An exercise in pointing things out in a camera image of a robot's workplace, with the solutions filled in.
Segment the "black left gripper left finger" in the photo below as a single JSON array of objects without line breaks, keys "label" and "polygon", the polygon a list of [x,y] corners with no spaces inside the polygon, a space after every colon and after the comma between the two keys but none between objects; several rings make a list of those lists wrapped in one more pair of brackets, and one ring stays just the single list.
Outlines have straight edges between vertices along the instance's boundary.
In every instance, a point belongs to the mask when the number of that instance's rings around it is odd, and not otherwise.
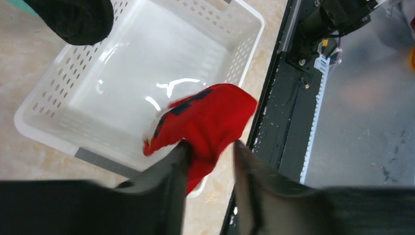
[{"label": "black left gripper left finger", "polygon": [[135,178],[1,181],[3,235],[179,235],[191,147],[182,141]]}]

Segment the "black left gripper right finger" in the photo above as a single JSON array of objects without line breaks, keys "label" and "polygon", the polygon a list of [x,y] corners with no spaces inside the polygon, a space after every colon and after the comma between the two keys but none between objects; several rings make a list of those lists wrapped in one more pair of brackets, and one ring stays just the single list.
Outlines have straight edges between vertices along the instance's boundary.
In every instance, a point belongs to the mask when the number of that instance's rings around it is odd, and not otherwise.
[{"label": "black left gripper right finger", "polygon": [[412,235],[409,187],[311,188],[233,143],[237,227],[242,235]]}]

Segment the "red sock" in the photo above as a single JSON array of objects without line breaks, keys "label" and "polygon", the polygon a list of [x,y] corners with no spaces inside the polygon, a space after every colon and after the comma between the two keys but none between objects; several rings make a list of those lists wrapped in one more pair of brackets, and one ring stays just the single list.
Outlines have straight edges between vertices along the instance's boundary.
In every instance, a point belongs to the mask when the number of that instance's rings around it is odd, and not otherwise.
[{"label": "red sock", "polygon": [[150,156],[182,140],[191,146],[187,180],[190,194],[215,168],[219,156],[239,139],[257,109],[257,100],[240,87],[216,84],[170,102],[155,127],[143,138],[143,154]]}]

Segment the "black sock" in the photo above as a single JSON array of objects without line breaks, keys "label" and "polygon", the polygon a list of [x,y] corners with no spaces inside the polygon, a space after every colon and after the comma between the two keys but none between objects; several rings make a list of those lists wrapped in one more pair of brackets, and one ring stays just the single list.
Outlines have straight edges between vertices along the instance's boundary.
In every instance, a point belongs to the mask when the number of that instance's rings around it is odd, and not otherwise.
[{"label": "black sock", "polygon": [[66,43],[93,46],[113,29],[110,0],[26,0],[45,24]]}]

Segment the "white plastic basket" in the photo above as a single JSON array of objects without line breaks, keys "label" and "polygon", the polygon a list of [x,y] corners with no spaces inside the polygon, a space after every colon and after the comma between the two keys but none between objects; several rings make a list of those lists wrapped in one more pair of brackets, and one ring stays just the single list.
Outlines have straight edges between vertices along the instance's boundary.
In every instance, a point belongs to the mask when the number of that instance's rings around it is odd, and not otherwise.
[{"label": "white plastic basket", "polygon": [[242,0],[115,0],[110,35],[65,45],[14,116],[24,136],[126,178],[167,105],[218,83],[242,86],[264,29]]}]

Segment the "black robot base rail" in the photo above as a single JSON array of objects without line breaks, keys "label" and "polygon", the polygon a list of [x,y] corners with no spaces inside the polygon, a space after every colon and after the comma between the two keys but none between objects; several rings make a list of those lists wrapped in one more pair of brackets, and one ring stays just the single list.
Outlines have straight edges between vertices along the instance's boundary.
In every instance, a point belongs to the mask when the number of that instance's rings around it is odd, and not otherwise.
[{"label": "black robot base rail", "polygon": [[[290,0],[248,143],[271,169],[302,184],[330,57],[339,40],[370,22],[375,0]],[[235,187],[220,233],[240,235]]]}]

